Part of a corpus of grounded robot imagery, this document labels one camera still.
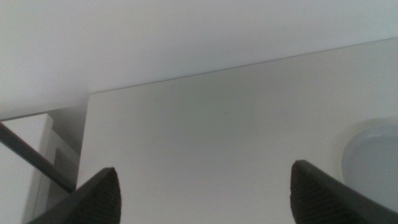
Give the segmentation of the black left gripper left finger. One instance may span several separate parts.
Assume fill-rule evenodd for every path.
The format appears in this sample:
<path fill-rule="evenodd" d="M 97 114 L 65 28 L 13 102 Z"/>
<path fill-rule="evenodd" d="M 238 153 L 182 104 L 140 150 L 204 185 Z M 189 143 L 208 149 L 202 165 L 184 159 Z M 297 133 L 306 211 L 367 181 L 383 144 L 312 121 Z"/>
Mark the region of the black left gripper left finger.
<path fill-rule="evenodd" d="M 107 167 L 29 224 L 120 223 L 121 207 L 118 174 Z"/>

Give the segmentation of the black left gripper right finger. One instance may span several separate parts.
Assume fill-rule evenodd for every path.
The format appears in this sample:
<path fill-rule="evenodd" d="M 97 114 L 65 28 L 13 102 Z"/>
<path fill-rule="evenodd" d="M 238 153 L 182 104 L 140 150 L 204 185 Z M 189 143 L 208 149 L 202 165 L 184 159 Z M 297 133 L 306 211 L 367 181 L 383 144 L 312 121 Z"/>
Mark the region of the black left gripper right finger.
<path fill-rule="evenodd" d="M 290 209 L 295 223 L 397 224 L 397 212 L 345 186 L 305 160 L 290 177 Z"/>

